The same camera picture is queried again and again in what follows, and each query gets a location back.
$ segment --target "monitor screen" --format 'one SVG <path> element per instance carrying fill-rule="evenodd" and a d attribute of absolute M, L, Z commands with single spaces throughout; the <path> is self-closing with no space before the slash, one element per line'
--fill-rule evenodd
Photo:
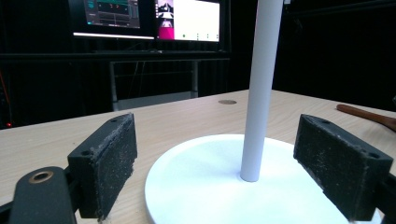
<path fill-rule="evenodd" d="M 154 39 L 155 6 L 148 0 L 69 0 L 74 36 Z"/>
<path fill-rule="evenodd" d="M 158 39 L 219 42 L 219 2 L 156 0 L 155 7 Z"/>

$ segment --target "table surface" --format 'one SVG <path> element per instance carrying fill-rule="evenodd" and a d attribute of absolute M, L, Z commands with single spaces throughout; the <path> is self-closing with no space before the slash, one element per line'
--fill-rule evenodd
<path fill-rule="evenodd" d="M 221 104 L 219 101 L 236 101 Z M 338 102 L 272 91 L 267 137 L 294 144 L 301 114 L 327 119 L 368 144 L 396 158 L 396 133 L 367 119 L 335 109 Z M 146 177 L 153 163 L 168 149 L 193 138 L 244 133 L 248 91 L 152 105 L 100 115 L 0 131 L 0 204 L 12 201 L 16 182 L 46 166 L 67 166 L 67 155 L 108 119 L 134 113 L 138 158 L 134 173 L 108 220 L 112 223 L 149 223 L 144 198 Z M 370 112 L 396 118 L 396 113 L 364 106 Z M 396 165 L 391 172 L 396 175 Z M 97 223 L 80 219 L 78 223 Z"/>

